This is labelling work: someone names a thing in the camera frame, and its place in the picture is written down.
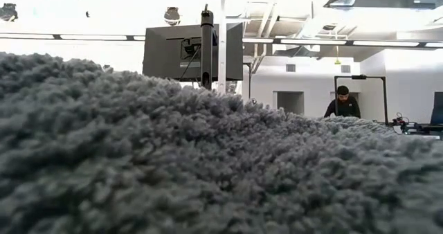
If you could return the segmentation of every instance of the monitor back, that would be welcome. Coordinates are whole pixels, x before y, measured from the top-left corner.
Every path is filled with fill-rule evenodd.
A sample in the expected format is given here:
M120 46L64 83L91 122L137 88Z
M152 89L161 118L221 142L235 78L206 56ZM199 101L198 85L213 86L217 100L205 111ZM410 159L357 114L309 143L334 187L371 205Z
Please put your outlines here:
M226 34L226 80L243 80L243 25L228 24ZM192 58L185 51L189 43L201 43L200 25L147 28L143 74L180 79ZM200 81L200 59L197 53L182 82ZM213 81L218 81L218 45L213 47Z

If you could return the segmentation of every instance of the gray shaggy rug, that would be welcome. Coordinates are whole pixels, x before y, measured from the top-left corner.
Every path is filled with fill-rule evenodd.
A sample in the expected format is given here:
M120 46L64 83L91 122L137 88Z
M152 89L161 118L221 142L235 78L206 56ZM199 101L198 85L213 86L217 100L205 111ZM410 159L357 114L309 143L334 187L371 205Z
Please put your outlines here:
M0 56L0 234L443 233L442 142Z

